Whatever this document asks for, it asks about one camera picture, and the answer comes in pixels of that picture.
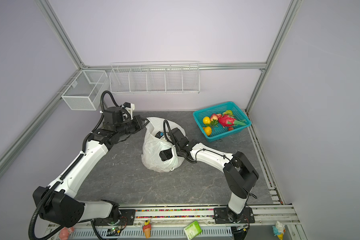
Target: white plastic bag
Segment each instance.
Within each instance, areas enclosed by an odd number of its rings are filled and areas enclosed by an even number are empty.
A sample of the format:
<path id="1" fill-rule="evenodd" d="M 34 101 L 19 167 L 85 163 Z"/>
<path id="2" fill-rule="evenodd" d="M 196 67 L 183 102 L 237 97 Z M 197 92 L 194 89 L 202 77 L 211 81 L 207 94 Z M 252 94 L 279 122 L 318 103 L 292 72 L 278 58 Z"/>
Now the white plastic bag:
<path id="1" fill-rule="evenodd" d="M 144 166 L 150 170 L 154 170 L 156 172 L 169 172 L 173 171 L 175 168 L 179 167 L 183 161 L 183 157 L 178 157 L 176 154 L 176 148 L 170 142 L 167 142 L 165 139 L 159 139 L 155 137 L 157 132 L 163 132 L 163 122 L 165 119 L 163 118 L 147 118 L 149 120 L 149 124 L 147 124 L 147 132 L 144 137 L 143 144 L 143 154 L 141 155 L 141 161 Z M 182 127 L 177 125 L 174 122 L 168 121 L 171 129 L 178 128 L 185 136 L 185 131 Z M 159 153 L 163 150 L 172 148 L 171 159 L 166 161 L 162 161 Z"/>

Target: gray marble tabletop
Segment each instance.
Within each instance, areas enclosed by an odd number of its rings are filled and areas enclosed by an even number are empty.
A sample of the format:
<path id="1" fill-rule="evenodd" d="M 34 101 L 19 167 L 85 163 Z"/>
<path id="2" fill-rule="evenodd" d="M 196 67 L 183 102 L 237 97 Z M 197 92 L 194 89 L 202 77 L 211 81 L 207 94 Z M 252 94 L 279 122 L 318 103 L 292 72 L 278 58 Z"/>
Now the gray marble tabletop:
<path id="1" fill-rule="evenodd" d="M 259 173 L 252 189 L 258 199 L 248 204 L 272 204 L 248 129 L 208 142 L 189 111 L 136 112 L 142 117 L 159 117 L 176 122 L 189 140 L 195 139 L 222 152 L 243 152 Z M 228 204 L 231 191 L 224 174 L 203 162 L 183 161 L 171 172 L 155 172 L 141 161 L 146 130 L 120 142 L 96 164 L 81 185 L 76 199 L 97 201 L 107 199 L 119 204 Z"/>

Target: white mesh basket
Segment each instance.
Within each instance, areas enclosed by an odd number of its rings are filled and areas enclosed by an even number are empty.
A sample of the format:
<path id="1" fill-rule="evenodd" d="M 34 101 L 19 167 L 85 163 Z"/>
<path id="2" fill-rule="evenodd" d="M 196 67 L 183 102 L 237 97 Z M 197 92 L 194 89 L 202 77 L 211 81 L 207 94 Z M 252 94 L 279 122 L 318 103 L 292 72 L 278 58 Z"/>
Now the white mesh basket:
<path id="1" fill-rule="evenodd" d="M 200 92 L 198 62 L 112 63 L 111 66 L 112 93 Z"/>
<path id="2" fill-rule="evenodd" d="M 82 70 L 61 97 L 72 110 L 96 110 L 105 90 L 109 90 L 105 71 Z"/>

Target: black mounting plate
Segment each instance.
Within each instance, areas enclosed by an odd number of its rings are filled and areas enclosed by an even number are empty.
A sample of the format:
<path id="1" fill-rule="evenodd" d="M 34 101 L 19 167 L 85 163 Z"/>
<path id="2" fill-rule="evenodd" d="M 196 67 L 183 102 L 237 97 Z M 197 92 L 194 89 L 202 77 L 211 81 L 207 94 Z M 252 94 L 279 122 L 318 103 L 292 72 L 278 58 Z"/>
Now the black mounting plate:
<path id="1" fill-rule="evenodd" d="M 125 218 L 127 218 L 127 225 L 133 225 L 133 221 L 135 220 L 135 209 L 119 209 L 121 213 L 120 221 L 116 225 L 125 225 Z M 95 219 L 95 226 L 109 226 L 107 223 L 105 223 L 101 218 Z"/>
<path id="2" fill-rule="evenodd" d="M 216 207 L 213 209 L 213 213 L 215 214 L 215 223 L 232 223 L 228 220 L 227 208 L 226 207 Z M 254 223 L 253 211 L 250 207 L 245 207 L 243 209 L 243 215 L 248 218 L 250 223 Z M 247 223 L 246 218 L 241 219 L 238 223 Z"/>

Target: yellow fruit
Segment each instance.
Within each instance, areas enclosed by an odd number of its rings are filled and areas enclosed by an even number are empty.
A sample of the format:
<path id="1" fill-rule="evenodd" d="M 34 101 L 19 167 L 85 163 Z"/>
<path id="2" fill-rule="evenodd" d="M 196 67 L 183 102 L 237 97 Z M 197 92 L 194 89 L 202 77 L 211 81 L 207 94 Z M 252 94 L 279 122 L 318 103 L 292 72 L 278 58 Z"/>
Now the yellow fruit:
<path id="1" fill-rule="evenodd" d="M 211 135 L 212 134 L 212 129 L 211 127 L 203 127 L 204 129 L 204 132 L 207 136 Z"/>
<path id="2" fill-rule="evenodd" d="M 203 118 L 203 123 L 204 124 L 210 124 L 211 123 L 211 119 L 209 117 L 205 117 Z"/>

